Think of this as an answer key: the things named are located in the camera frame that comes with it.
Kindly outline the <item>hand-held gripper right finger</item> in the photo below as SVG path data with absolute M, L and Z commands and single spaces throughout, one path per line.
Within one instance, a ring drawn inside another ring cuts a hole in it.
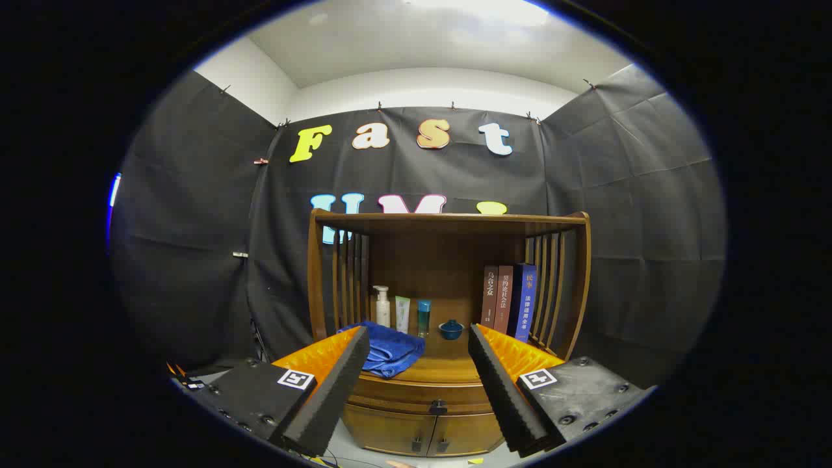
M 508 449 L 523 458 L 600 432 L 654 391 L 596 359 L 565 361 L 478 324 L 467 349 Z

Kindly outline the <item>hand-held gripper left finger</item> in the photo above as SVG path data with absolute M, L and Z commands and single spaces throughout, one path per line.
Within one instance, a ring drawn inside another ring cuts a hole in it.
M 184 391 L 241 432 L 306 456 L 324 455 L 371 349 L 365 326 L 276 362 L 247 359 L 213 382 L 185 376 Z

